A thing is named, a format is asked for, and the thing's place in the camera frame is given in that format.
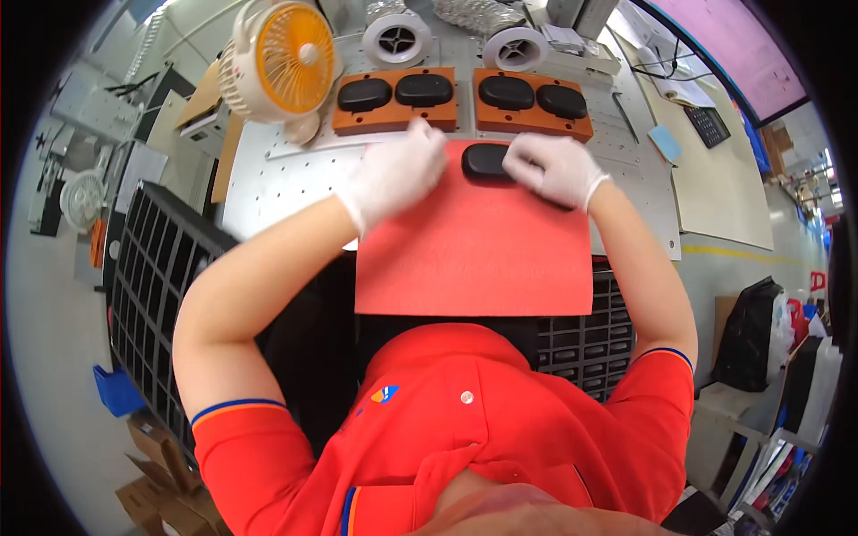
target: red polo shirt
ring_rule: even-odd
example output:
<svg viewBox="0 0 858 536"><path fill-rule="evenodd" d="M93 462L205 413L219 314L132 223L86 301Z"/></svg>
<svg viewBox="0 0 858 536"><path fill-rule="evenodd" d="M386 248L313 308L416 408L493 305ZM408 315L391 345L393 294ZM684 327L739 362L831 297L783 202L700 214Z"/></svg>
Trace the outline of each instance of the red polo shirt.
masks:
<svg viewBox="0 0 858 536"><path fill-rule="evenodd" d="M674 350L638 358L600 405L530 371L487 328L433 324L373 358L318 461L269 400L219 404L193 431L203 481L238 536L409 533L465 468L658 523L685 485L692 404L692 369Z"/></svg>

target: red foam sheet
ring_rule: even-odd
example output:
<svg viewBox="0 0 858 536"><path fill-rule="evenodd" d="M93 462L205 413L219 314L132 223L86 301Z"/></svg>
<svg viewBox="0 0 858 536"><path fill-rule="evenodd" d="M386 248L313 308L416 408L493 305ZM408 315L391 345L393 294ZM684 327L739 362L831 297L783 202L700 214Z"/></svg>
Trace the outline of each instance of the red foam sheet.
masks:
<svg viewBox="0 0 858 536"><path fill-rule="evenodd" d="M587 214L522 186L475 186L462 151L438 187L358 247L354 311L404 316L575 316L593 306Z"/></svg>

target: blue and orange sleeve trim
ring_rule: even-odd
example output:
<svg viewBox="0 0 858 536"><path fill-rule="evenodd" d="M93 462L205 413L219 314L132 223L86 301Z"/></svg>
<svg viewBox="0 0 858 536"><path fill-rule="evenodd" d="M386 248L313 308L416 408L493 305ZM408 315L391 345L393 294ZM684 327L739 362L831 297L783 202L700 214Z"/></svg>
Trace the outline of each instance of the blue and orange sleeve trim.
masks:
<svg viewBox="0 0 858 536"><path fill-rule="evenodd" d="M679 358L682 358L682 360L686 362L686 364L688 365L688 368L691 370L692 376L694 376L694 367L692 366L692 361L684 353L680 352L679 350L674 350L673 348L662 347L662 348L653 348L652 350L647 350L646 352L640 354L640 356L638 356L636 361L639 360L640 358L642 358L643 356L649 355L649 354L654 353L654 352L672 353L673 355L675 355Z"/></svg>
<svg viewBox="0 0 858 536"><path fill-rule="evenodd" d="M340 536L354 536L354 512L358 508L360 486L354 487L346 494L346 502L342 505L342 523Z"/></svg>
<svg viewBox="0 0 858 536"><path fill-rule="evenodd" d="M195 426L199 425L203 421L211 419L215 415L221 415L223 413L228 413L239 409L248 409L252 407L276 407L282 409L283 411L287 410L286 405L284 405L282 402L265 398L243 398L239 400L230 400L229 402L221 402L220 404L215 404L214 406L211 406L208 409L204 409L199 412L191 420L190 427L191 429L193 429Z"/></svg>

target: hand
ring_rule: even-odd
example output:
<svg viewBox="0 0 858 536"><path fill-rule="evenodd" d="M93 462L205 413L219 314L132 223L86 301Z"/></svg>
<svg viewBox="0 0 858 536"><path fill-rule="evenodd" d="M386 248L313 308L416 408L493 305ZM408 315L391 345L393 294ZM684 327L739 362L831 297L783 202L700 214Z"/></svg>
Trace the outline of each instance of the hand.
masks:
<svg viewBox="0 0 858 536"><path fill-rule="evenodd" d="M426 197L447 165L447 137L416 117L401 142L371 145L360 168L336 195L363 237L381 220Z"/></svg>
<svg viewBox="0 0 858 536"><path fill-rule="evenodd" d="M568 136L516 136L504 170L540 196L584 212L599 184L611 180L587 148Z"/></svg>

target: shirt logo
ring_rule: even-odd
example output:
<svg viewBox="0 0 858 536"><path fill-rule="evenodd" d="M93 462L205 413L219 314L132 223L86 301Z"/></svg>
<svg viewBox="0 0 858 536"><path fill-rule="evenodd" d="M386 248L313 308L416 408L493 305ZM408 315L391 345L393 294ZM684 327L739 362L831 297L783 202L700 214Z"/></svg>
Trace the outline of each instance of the shirt logo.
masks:
<svg viewBox="0 0 858 536"><path fill-rule="evenodd" d="M372 400L373 402L378 402L379 404L384 404L388 400L393 398L393 395L396 394L396 391L398 390L398 385L387 385L373 393L372 396L370 396L370 400Z"/></svg>

